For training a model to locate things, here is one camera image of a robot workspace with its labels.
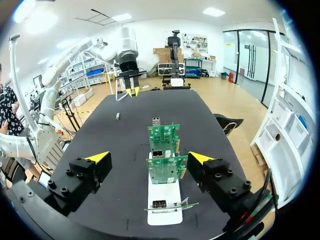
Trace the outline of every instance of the green circuit board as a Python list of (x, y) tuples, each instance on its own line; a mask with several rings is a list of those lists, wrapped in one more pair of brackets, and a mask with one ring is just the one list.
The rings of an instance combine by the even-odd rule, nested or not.
[(176, 131), (180, 124), (148, 126), (152, 157), (170, 158), (179, 151), (180, 139)]
[(153, 184), (171, 184), (182, 179), (187, 170), (188, 156), (146, 159)]

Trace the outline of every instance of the black table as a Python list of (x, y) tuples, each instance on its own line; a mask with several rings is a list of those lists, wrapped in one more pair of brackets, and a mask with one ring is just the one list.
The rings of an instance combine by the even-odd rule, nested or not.
[(235, 152), (217, 120), (192, 90), (145, 91), (138, 97), (116, 101), (107, 96), (86, 120), (65, 151), (53, 180), (65, 174), (69, 161), (110, 151), (112, 170), (96, 194), (90, 194), (68, 217), (89, 228), (119, 236), (206, 240), (222, 233), (229, 216), (207, 193), (202, 194), (186, 172), (179, 182), (181, 199), (199, 205), (183, 211), (183, 222), (150, 226), (147, 222), (148, 168), (150, 145), (148, 128), (152, 118), (162, 125), (180, 124), (180, 152), (221, 157), (245, 178)]

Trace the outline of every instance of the wooden floor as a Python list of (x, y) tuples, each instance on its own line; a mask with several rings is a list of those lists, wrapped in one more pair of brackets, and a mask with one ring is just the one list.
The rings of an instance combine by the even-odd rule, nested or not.
[[(150, 86), (141, 91), (148, 91), (154, 87), (162, 89), (160, 77), (140, 79), (139, 83), (141, 87), (144, 85)], [(263, 171), (256, 164), (256, 159), (250, 149), (250, 142), (258, 131), (267, 109), (245, 90), (236, 84), (229, 83), (227, 80), (221, 80), (219, 77), (186, 78), (186, 84), (191, 84), (191, 88), (196, 90), (212, 113), (219, 113), (228, 118), (244, 119), (242, 125), (235, 129), (228, 136), (228, 139), (239, 159), (246, 178), (252, 182), (251, 190), (253, 192), (257, 191), (262, 187), (265, 178)], [(114, 82), (111, 83), (111, 86), (115, 90)], [(92, 86), (92, 90), (94, 95), (74, 111), (75, 113), (79, 112), (79, 114), (76, 114), (76, 118), (80, 124), (81, 121), (84, 123), (99, 103), (111, 94), (110, 86), (105, 83)], [(65, 127), (72, 129), (68, 118), (63, 112), (57, 111), (54, 120), (57, 122), (60, 120)], [(265, 224), (264, 232), (272, 226), (273, 221), (274, 214), (269, 213), (263, 220)]]

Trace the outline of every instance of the ceiling light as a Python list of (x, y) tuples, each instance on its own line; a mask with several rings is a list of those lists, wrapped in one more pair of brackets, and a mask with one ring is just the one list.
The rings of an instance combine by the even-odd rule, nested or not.
[(17, 72), (19, 72), (19, 70), (20, 70), (20, 68), (17, 67), (17, 68), (15, 69), (15, 72), (17, 73)]
[(44, 58), (44, 59), (41, 59), (38, 64), (44, 64), (46, 61), (48, 61), (49, 58)]
[(41, 12), (28, 19), (25, 27), (29, 34), (40, 34), (53, 27), (57, 20), (58, 17), (51, 12)]
[(26, 16), (32, 11), (32, 9), (36, 5), (36, 0), (24, 0), (22, 3), (16, 8), (13, 14), (13, 20), (19, 24), (21, 23)]
[(220, 16), (226, 14), (224, 11), (221, 11), (221, 10), (213, 8), (213, 7), (208, 7), (202, 13), (210, 15), (210, 16), (214, 16), (214, 17), (220, 17)]
[(112, 17), (112, 19), (117, 22), (124, 21), (124, 20), (131, 19), (131, 18), (132, 18), (132, 16), (129, 13), (125, 13), (125, 14), (121, 14), (121, 15)]
[(75, 41), (76, 41), (75, 39), (64, 40), (64, 41), (60, 42), (56, 47), (58, 49), (64, 49), (64, 48), (72, 45)]

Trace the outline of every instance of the floral shirt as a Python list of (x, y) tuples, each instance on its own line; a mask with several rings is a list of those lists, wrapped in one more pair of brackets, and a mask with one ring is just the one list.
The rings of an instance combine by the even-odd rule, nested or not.
[(4, 95), (4, 99), (0, 102), (0, 126), (7, 120), (8, 135), (19, 136), (25, 128), (17, 115), (12, 112), (11, 106), (18, 101), (17, 96), (11, 87), (3, 85), (0, 86), (0, 95)]

